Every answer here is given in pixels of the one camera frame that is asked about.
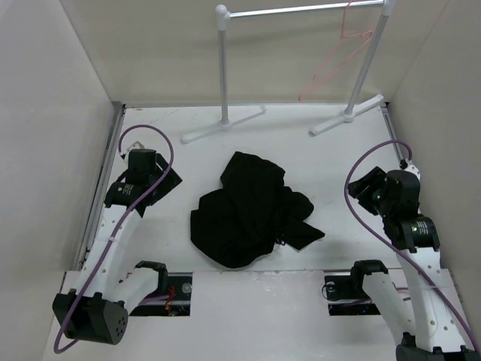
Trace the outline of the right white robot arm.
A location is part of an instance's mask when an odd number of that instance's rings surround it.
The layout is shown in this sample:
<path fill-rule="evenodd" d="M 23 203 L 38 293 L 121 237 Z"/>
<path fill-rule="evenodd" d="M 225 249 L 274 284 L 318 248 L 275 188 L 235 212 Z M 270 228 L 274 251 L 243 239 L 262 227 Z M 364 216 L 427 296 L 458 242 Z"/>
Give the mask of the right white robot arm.
<path fill-rule="evenodd" d="M 419 194 L 419 173 L 412 166 L 389 172 L 375 167 L 346 181 L 345 199 L 381 217 L 384 241 L 401 264 L 410 301 L 403 300 L 379 260 L 355 262 L 350 292 L 374 301 L 397 344 L 397 360 L 478 360 L 477 347 L 468 346 L 458 330 L 464 320 L 441 289 L 440 242 L 434 222 L 419 210 Z"/>

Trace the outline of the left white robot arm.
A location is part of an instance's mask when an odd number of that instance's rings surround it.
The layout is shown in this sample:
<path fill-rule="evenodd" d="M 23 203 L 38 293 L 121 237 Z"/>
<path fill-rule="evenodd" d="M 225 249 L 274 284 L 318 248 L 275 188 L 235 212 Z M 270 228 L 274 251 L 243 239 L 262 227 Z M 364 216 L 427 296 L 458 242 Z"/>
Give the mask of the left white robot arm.
<path fill-rule="evenodd" d="M 146 209 L 182 180 L 155 150 L 134 149 L 126 159 L 127 169 L 106 193 L 100 226 L 79 278 L 53 300 L 61 326 L 58 339 L 116 345 L 136 307 L 170 296 L 165 264 L 141 260 L 126 276 L 121 266 Z"/>

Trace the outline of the black trousers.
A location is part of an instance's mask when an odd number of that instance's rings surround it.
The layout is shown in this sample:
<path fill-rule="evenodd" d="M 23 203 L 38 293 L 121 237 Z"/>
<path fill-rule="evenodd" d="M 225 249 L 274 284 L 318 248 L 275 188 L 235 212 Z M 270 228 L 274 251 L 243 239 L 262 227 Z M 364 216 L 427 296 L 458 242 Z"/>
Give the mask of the black trousers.
<path fill-rule="evenodd" d="M 325 237 L 307 224 L 313 203 L 286 186 L 285 170 L 259 156 L 235 152 L 221 188 L 203 195 L 190 214 L 191 242 L 226 268 L 243 268 L 289 245 L 296 251 Z"/>

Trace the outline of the pink wire hanger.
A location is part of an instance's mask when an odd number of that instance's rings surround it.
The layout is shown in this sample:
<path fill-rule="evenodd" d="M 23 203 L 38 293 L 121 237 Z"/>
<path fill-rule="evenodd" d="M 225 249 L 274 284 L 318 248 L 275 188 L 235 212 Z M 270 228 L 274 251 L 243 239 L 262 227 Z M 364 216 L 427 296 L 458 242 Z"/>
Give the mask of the pink wire hanger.
<path fill-rule="evenodd" d="M 356 4 L 357 1 L 349 1 L 344 8 L 340 36 L 314 72 L 311 80 L 298 94 L 299 102 L 306 101 L 319 88 L 330 82 L 352 58 L 356 57 L 371 42 L 374 35 L 373 29 L 354 31 L 348 25 L 348 13 L 352 3 Z"/>

